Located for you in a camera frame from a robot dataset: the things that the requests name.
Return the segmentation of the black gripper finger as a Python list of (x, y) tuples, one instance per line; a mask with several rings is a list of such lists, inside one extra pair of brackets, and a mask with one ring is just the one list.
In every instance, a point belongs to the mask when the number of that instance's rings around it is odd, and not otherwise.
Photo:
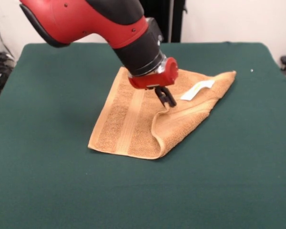
[(175, 101), (173, 95), (171, 94), (171, 92), (169, 91), (169, 89), (167, 87), (162, 87), (162, 88), (166, 88), (166, 95), (167, 95), (167, 100), (168, 100), (168, 105), (170, 107), (175, 107), (177, 105), (177, 102)]
[(166, 88), (155, 88), (154, 91), (162, 105), (165, 106), (165, 104), (168, 103)]

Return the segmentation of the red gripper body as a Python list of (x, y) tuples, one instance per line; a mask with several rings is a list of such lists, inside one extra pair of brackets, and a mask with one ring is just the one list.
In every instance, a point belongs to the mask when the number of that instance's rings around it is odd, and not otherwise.
[(146, 75), (133, 76), (128, 74), (130, 84), (136, 89), (170, 86), (174, 84), (177, 77), (178, 65), (173, 57), (165, 58), (155, 70)]

